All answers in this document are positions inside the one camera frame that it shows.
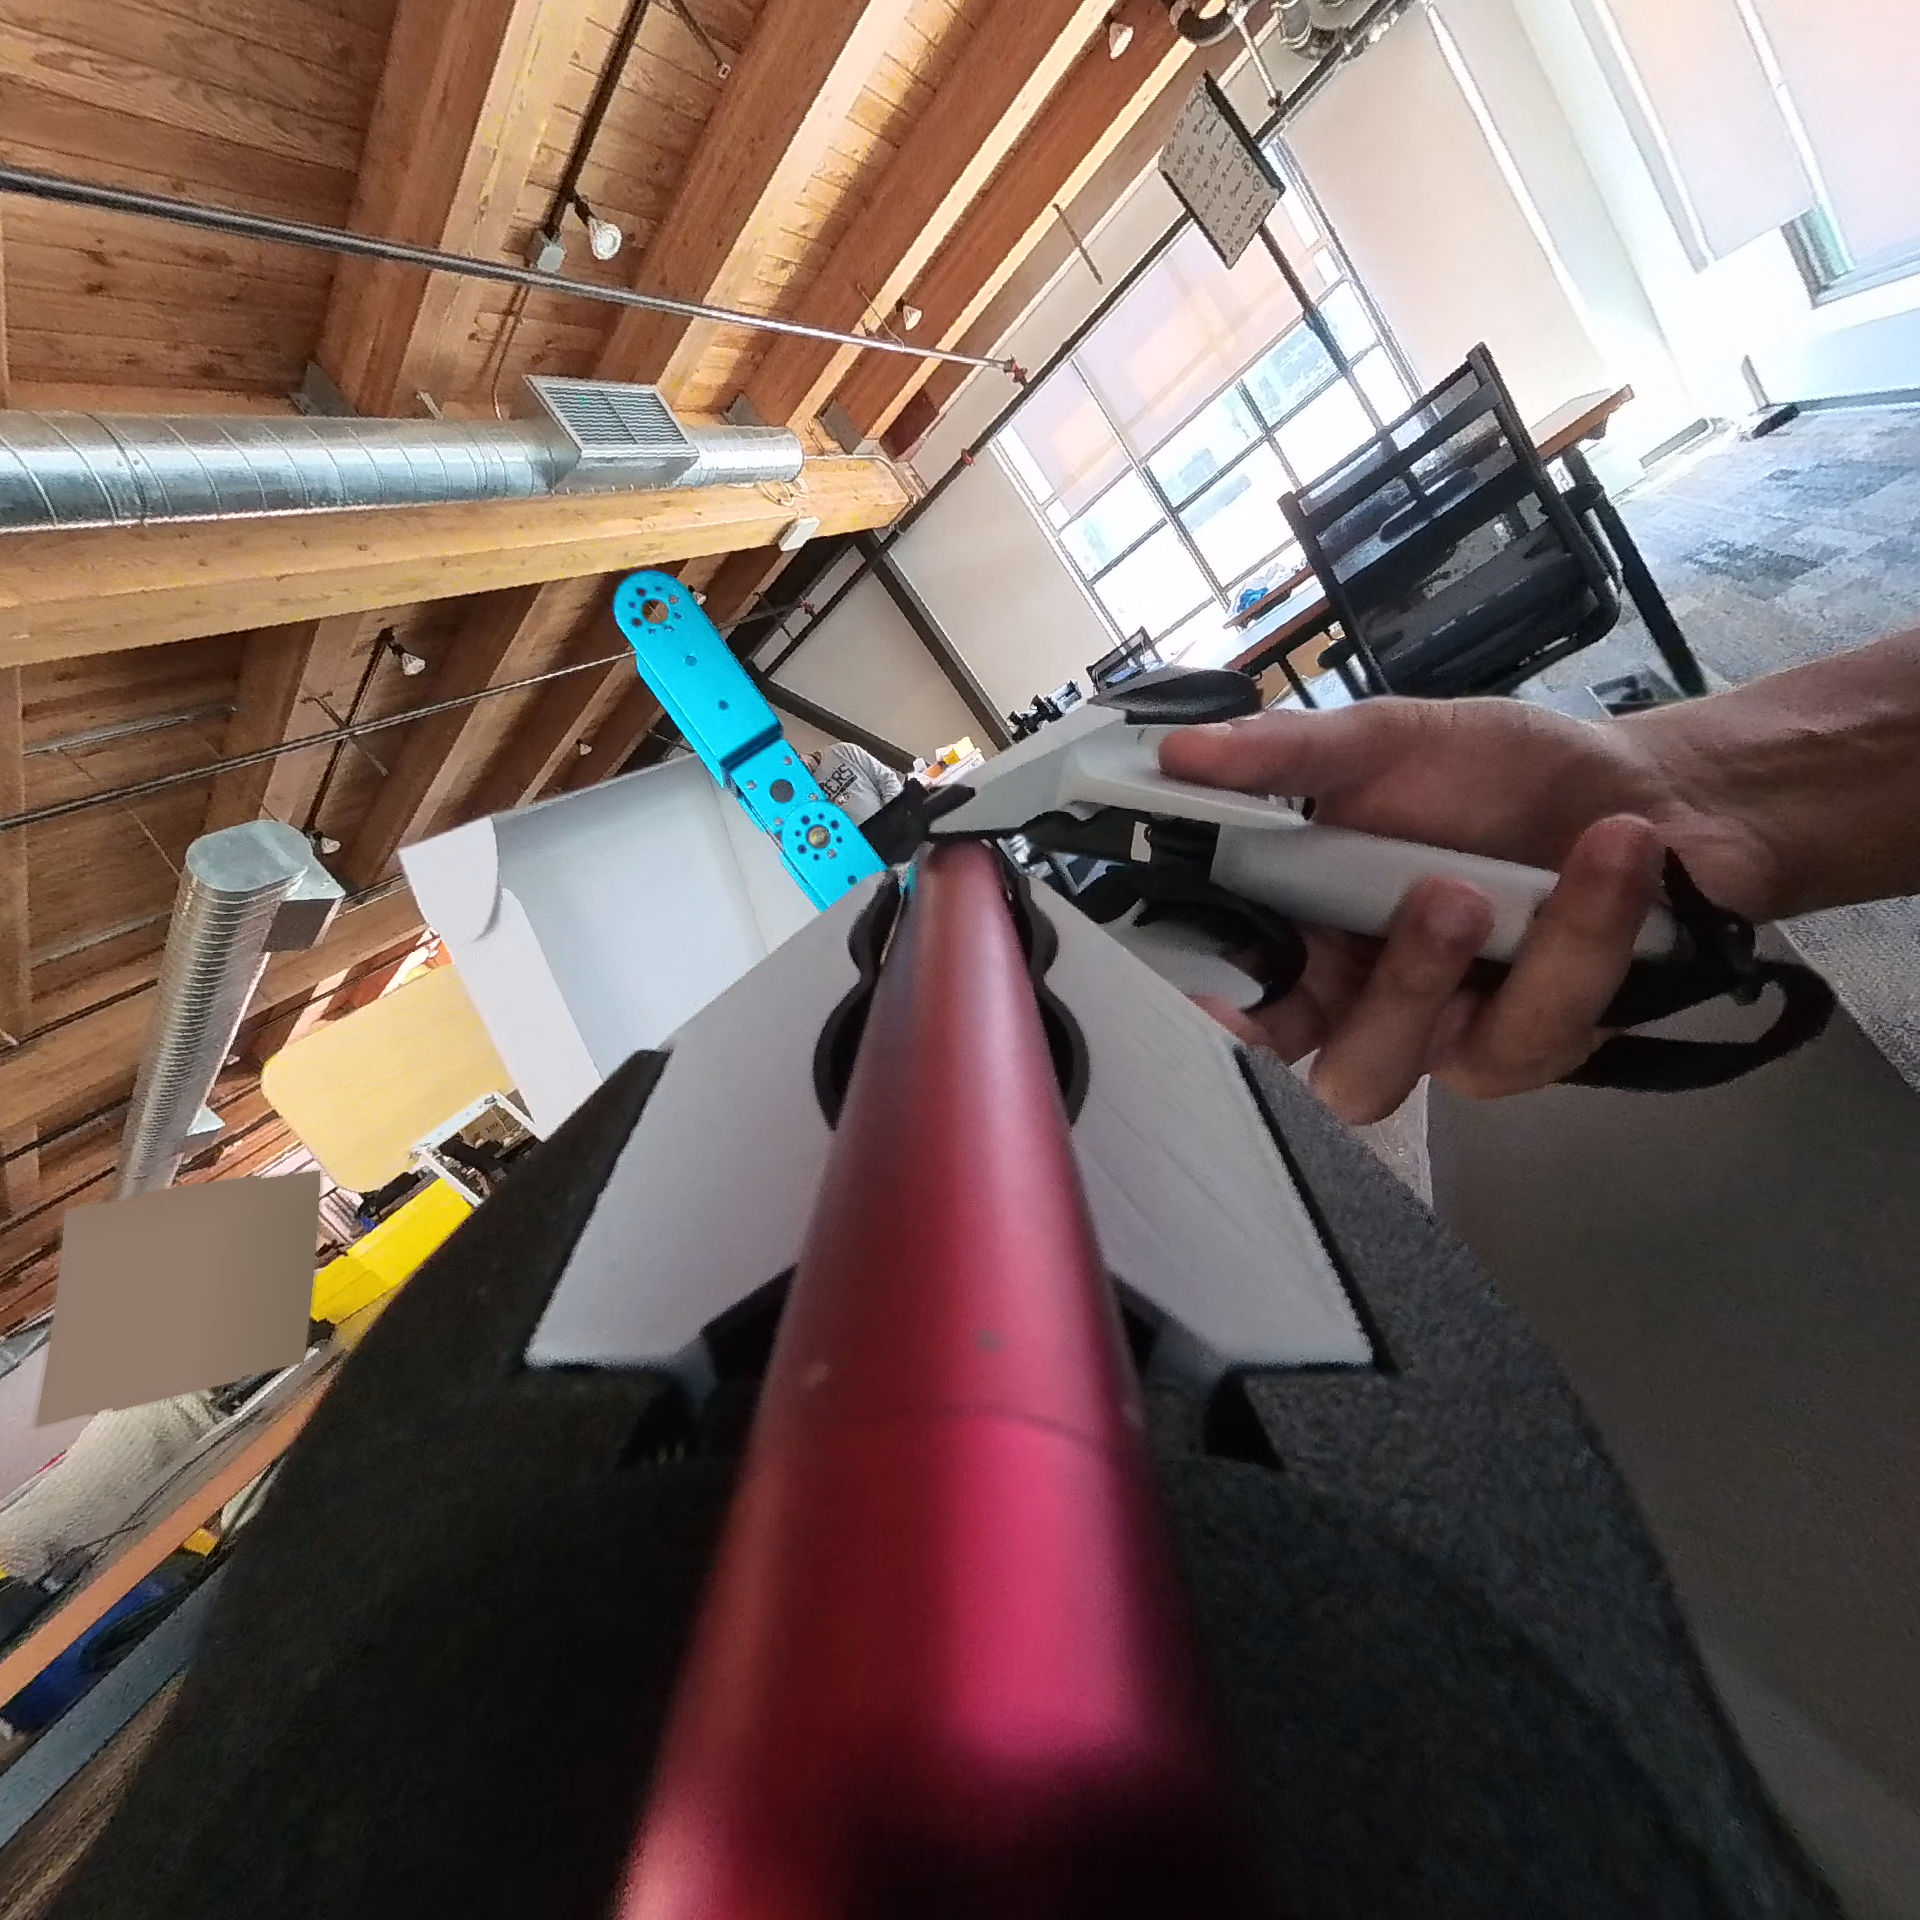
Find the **hanging sign board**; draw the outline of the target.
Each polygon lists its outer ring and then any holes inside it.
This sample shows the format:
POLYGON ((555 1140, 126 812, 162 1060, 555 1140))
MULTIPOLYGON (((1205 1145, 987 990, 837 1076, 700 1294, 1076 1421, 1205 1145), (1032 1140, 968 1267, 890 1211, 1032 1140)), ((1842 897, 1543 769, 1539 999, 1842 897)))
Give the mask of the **hanging sign board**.
POLYGON ((1226 270, 1233 270, 1282 208, 1282 180, 1238 123, 1233 105, 1200 72, 1155 159, 1163 180, 1194 221, 1226 270))

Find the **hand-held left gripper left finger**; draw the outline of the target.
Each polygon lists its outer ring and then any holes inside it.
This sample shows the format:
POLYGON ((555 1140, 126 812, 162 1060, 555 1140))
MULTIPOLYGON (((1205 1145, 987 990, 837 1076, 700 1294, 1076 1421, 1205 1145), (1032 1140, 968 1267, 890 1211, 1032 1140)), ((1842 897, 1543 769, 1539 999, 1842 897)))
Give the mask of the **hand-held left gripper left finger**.
POLYGON ((853 925, 895 906, 866 875, 662 1052, 657 1090, 526 1347, 537 1372, 716 1372, 704 1327, 792 1267, 831 1128, 814 1052, 859 990, 853 925))

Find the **red metal tube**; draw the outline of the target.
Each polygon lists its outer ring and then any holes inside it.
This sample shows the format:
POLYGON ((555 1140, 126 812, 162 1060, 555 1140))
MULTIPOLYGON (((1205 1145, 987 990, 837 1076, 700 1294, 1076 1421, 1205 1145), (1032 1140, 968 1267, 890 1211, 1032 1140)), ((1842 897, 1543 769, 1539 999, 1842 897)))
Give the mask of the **red metal tube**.
POLYGON ((1118 1297, 987 846, 877 974, 615 1914, 1248 1914, 1118 1297))

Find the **silver air duct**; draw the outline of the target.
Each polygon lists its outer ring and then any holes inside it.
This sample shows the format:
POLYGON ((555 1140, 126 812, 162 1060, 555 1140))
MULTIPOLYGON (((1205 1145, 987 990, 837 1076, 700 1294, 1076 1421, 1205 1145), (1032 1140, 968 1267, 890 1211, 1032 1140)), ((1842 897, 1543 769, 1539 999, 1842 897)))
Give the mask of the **silver air duct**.
POLYGON ((155 1012, 119 1140, 113 1196, 179 1181, 220 1136, 213 1093, 282 951, 313 951, 345 910, 308 834, 235 824, 188 846, 155 1012))
MULTIPOLYGON (((700 468, 678 492, 792 487, 782 425, 687 425, 700 468)), ((77 536, 353 508, 551 501, 546 425, 353 415, 4 410, 0 530, 77 536)))

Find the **person's right forearm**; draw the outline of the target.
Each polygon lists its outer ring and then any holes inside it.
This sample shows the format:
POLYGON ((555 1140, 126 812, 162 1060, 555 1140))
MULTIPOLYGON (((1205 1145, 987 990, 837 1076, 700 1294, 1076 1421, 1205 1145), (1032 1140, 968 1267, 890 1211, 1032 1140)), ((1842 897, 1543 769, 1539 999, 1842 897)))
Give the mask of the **person's right forearm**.
POLYGON ((1920 892, 1920 639, 1631 721, 1658 828, 1751 921, 1920 892))

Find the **blue toy robot arm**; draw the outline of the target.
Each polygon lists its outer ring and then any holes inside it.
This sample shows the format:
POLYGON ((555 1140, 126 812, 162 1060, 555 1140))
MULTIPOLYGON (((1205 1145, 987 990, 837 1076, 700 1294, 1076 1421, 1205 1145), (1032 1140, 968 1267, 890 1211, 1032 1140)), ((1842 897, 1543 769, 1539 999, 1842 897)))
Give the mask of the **blue toy robot arm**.
POLYGON ((880 875, 877 846, 828 802, 752 666, 682 577, 657 570, 628 572, 615 588, 615 622, 687 752, 781 846, 814 906, 837 906, 864 875, 880 875))

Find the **white cardboard box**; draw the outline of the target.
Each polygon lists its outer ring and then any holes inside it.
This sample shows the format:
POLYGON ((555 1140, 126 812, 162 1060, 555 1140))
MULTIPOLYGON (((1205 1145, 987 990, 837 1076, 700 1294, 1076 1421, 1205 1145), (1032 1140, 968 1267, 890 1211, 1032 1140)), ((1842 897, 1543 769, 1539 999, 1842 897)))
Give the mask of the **white cardboard box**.
POLYGON ((700 760, 435 834, 404 870, 533 1136, 820 914, 700 760))

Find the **pale wooden tabletop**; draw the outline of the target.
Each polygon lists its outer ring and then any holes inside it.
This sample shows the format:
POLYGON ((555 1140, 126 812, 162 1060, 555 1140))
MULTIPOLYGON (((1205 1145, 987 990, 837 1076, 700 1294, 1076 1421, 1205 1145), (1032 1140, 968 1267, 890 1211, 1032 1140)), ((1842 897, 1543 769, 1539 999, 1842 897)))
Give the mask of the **pale wooden tabletop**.
POLYGON ((517 1075, 447 965, 282 1048, 259 1090, 334 1188, 378 1190, 441 1123, 517 1093, 517 1075))

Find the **metal ceiling pipe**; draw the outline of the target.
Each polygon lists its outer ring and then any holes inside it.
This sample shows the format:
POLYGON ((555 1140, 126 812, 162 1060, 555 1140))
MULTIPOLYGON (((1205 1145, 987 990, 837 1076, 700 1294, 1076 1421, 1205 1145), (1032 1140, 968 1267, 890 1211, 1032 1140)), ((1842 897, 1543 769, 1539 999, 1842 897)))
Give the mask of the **metal ceiling pipe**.
POLYGON ((566 300, 615 305, 615 307, 633 307, 633 314, 657 314, 657 319, 754 328, 754 335, 776 335, 776 337, 804 337, 804 343, 853 349, 853 352, 889 352, 889 359, 966 368, 966 373, 1005 373, 1017 388, 1032 383, 1027 368, 1017 368, 1009 352, 927 349, 927 343, 902 343, 902 337, 880 337, 880 335, 792 322, 792 319, 776 319, 776 314, 754 314, 754 307, 726 307, 726 305, 704 305, 704 300, 638 294, 628 286, 594 286, 594 281, 574 281, 574 274, 526 270, 508 262, 480 262, 480 257, 455 257, 455 251, 432 251, 432 245, 382 240, 382 237, 365 237, 365 229, 345 229, 345 224, 259 217, 259 209, 201 208, 201 202, 180 202, 180 196, 152 196, 152 190, 132 190, 132 186, 77 180, 77 179, 10 166, 10 163, 0 166, 0 190, 27 196, 27 202, 45 202, 45 208, 113 209, 113 217, 132 217, 132 221, 213 229, 213 237, 313 251, 313 257, 338 257, 338 262, 371 262, 371 263, 398 263, 398 270, 421 270, 421 274, 453 274, 453 281, 473 281, 473 286, 566 294, 566 300))

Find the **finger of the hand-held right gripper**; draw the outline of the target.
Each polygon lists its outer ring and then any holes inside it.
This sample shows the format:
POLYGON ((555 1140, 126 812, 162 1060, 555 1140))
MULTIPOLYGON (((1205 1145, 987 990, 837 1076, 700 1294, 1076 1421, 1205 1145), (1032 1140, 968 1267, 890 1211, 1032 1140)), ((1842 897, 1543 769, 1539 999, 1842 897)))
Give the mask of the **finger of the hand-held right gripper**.
POLYGON ((1191 721, 1194 708, 1088 708, 987 765, 961 802, 918 812, 907 853, 1017 834, 1043 853, 1166 870, 1313 870, 1313 828, 1287 802, 1163 769, 1163 744, 1191 721))

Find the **white roller blind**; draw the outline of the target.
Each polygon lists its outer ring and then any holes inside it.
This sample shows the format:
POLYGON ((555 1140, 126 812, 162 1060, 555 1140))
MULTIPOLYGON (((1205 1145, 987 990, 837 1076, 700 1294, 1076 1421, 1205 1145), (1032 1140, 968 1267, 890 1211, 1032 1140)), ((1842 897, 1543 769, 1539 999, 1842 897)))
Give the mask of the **white roller blind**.
POLYGON ((1597 0, 1591 23, 1696 270, 1818 208, 1811 166, 1740 6, 1597 0))
POLYGON ((1420 388, 1471 349, 1529 420, 1627 388, 1627 468, 1707 425, 1513 6, 1412 6, 1282 147, 1420 388))

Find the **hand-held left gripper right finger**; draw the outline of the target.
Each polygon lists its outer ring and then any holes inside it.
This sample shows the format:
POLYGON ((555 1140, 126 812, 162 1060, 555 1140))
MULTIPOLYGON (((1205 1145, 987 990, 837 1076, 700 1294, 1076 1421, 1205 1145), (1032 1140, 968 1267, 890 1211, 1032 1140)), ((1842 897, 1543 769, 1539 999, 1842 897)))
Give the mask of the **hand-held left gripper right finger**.
POLYGON ((1060 892, 1047 995, 1088 1042, 1071 1157, 1098 1248, 1155 1327, 1155 1372, 1371 1368, 1233 1039, 1060 892))

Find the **metal vent grille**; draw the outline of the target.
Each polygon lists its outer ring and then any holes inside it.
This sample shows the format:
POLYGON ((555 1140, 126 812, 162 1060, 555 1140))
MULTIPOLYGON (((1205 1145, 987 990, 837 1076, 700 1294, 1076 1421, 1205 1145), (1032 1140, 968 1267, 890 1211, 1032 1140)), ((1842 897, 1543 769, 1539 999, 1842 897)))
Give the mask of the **metal vent grille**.
POLYGON ((529 373, 526 415, 546 425, 555 493, 678 492, 700 468, 657 388, 529 373))

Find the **person's right hand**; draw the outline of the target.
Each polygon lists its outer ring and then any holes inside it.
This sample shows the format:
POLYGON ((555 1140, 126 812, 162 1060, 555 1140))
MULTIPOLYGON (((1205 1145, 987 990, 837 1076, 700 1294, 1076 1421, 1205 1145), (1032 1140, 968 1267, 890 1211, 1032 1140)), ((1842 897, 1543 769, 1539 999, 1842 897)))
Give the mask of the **person's right hand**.
POLYGON ((1332 828, 1559 875, 1502 987, 1473 979, 1486 892, 1424 875, 1385 940, 1313 933, 1292 995, 1265 1012, 1212 1005, 1217 1019, 1282 1064, 1310 1060, 1310 1090, 1343 1123, 1393 1115, 1420 1076, 1471 1098, 1562 1081, 1604 1048, 1670 858, 1627 726, 1521 701, 1363 701, 1171 734, 1171 777, 1310 799, 1332 828))

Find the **black office chair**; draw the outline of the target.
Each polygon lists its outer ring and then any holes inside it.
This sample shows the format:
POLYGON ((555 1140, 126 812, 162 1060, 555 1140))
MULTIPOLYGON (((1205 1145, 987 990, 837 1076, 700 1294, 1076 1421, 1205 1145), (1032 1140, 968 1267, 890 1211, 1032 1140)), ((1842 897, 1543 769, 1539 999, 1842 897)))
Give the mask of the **black office chair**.
POLYGON ((1621 577, 1482 343, 1415 406, 1282 493, 1355 697, 1521 690, 1621 622, 1621 577))

